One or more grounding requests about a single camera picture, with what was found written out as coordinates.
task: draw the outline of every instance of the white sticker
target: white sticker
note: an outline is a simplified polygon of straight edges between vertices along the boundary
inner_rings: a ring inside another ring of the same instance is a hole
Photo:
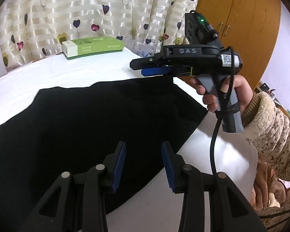
[[[227,54],[222,54],[221,55],[221,59],[222,59],[222,66],[223,67],[231,67],[231,55],[227,55]],[[239,67],[240,66],[240,61],[238,59],[238,56],[234,56],[234,67]]]

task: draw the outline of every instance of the human hand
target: human hand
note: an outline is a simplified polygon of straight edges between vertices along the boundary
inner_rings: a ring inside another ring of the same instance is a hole
[[[197,85],[196,89],[199,95],[205,94],[205,88],[202,85],[200,85],[200,82],[196,77],[192,78],[190,80],[190,83]],[[229,89],[229,83],[230,77],[227,77],[224,80],[220,90],[224,93],[227,93]],[[234,76],[233,88],[235,89],[238,103],[240,105],[240,112],[241,114],[243,114],[252,99],[253,92],[247,80],[241,75]],[[207,105],[207,109],[212,113],[215,112],[215,110],[217,110],[216,99],[217,99],[216,96],[210,94],[206,94],[203,96],[203,103]]]

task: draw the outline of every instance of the cabinet door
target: cabinet door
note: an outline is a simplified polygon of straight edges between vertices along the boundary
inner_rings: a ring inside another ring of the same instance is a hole
[[[280,0],[233,0],[221,42],[239,53],[243,61],[240,74],[253,90],[271,58],[280,17]]]
[[[199,0],[196,11],[205,16],[206,20],[219,31],[226,25],[233,0]]]

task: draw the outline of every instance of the white tablecloth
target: white tablecloth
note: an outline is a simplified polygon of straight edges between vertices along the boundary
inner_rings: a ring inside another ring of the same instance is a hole
[[[0,125],[27,108],[43,88],[88,87],[98,81],[141,78],[140,71],[129,68],[134,58],[138,56],[127,49],[70,61],[64,55],[54,55],[13,70],[0,78]],[[203,105],[202,97],[192,87],[178,78],[174,78],[174,83]],[[208,113],[178,152],[186,163],[204,173],[211,173],[209,145],[216,121],[216,116]],[[226,172],[249,200],[256,174],[256,149],[241,134],[220,129],[215,159],[217,171]],[[109,232],[177,232],[182,203],[183,195],[172,193],[163,169],[140,192],[107,215]],[[210,231],[207,195],[205,203],[205,231]]]

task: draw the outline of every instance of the black fabric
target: black fabric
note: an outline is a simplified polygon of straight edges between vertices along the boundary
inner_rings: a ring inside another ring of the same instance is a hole
[[[0,126],[0,225],[17,231],[62,172],[86,172],[124,141],[120,187],[105,198],[113,211],[163,168],[162,142],[177,152],[206,113],[164,76],[40,90]]]

